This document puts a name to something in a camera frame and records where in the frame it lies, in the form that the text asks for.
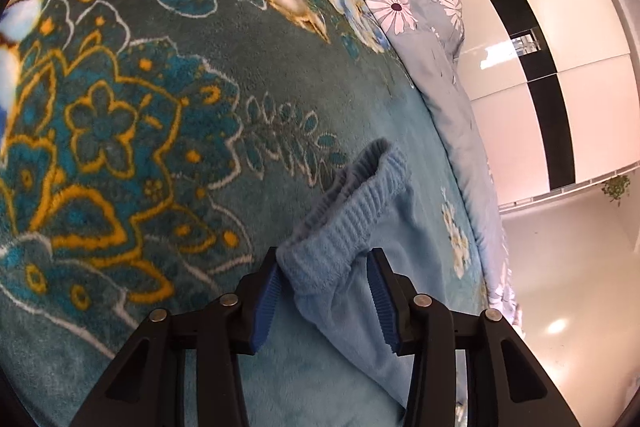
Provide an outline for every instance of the hanging plant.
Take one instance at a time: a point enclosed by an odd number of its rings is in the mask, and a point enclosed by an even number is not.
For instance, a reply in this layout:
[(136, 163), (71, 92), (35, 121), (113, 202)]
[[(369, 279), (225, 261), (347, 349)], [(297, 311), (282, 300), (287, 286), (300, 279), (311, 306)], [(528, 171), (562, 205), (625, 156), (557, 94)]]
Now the hanging plant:
[(602, 191), (611, 198), (611, 201), (617, 201), (618, 206), (620, 206), (620, 198), (626, 195), (628, 196), (628, 192), (626, 192), (628, 186), (631, 184), (631, 180), (629, 176), (626, 174), (622, 174), (622, 176), (616, 176), (605, 181), (602, 184)]

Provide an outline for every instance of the ridged blue pad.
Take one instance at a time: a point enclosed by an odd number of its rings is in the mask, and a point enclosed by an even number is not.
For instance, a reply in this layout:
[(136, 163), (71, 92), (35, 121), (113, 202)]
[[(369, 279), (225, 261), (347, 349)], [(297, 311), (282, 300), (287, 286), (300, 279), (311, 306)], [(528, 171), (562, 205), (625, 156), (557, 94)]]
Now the ridged blue pad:
[(396, 308), (386, 288), (380, 267), (372, 253), (367, 256), (367, 280), (369, 281), (369, 289), (373, 297), (373, 304), (376, 306), (376, 313), (378, 314), (385, 342), (391, 346), (391, 350), (394, 353), (397, 353), (398, 349), (400, 349), (398, 314), (396, 314)]
[(271, 329), (271, 322), (276, 311), (276, 304), (280, 296), (282, 281), (280, 279), (280, 268), (274, 264), (266, 284), (262, 288), (258, 305), (255, 307), (254, 334), (250, 340), (251, 349), (254, 353), (262, 347)]

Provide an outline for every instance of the black stripe panel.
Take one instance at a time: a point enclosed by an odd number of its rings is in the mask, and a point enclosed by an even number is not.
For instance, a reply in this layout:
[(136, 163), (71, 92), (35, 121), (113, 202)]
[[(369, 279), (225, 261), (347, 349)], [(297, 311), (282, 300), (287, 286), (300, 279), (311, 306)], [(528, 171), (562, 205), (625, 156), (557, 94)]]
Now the black stripe panel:
[(527, 0), (490, 0), (511, 39), (533, 33), (540, 50), (521, 55), (520, 63), (538, 117), (550, 190), (575, 183), (574, 147), (558, 70), (538, 20)]

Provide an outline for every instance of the teal floral blanket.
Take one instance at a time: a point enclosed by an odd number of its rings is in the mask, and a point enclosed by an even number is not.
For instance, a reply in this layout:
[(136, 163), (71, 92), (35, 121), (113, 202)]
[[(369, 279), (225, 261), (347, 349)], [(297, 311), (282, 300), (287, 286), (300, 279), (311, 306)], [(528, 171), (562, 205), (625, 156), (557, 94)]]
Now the teal floral blanket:
[[(11, 0), (0, 124), (0, 365), (43, 426), (149, 311), (233, 289), (379, 137), (407, 156), (447, 304), (486, 306), (446, 152), (363, 0)], [(252, 425), (399, 421), (287, 291), (241, 370)]]

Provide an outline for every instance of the metal pin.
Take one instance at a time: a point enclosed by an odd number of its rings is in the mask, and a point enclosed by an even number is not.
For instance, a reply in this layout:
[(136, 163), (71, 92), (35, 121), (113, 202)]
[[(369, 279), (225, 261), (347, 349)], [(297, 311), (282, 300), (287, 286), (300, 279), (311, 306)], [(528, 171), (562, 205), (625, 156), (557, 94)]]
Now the metal pin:
[(235, 293), (225, 293), (220, 296), (220, 304), (223, 306), (235, 306), (238, 304), (238, 296)]
[(167, 317), (168, 313), (164, 308), (156, 308), (151, 313), (149, 313), (149, 320), (151, 322), (162, 322)]
[(502, 314), (500, 313), (500, 310), (495, 310), (493, 308), (485, 311), (484, 316), (491, 322), (500, 322), (502, 320)]
[(431, 306), (432, 302), (433, 300), (431, 299), (431, 297), (425, 295), (424, 293), (418, 293), (418, 295), (414, 297), (414, 304), (416, 306), (420, 306), (420, 308), (428, 308), (429, 306)]

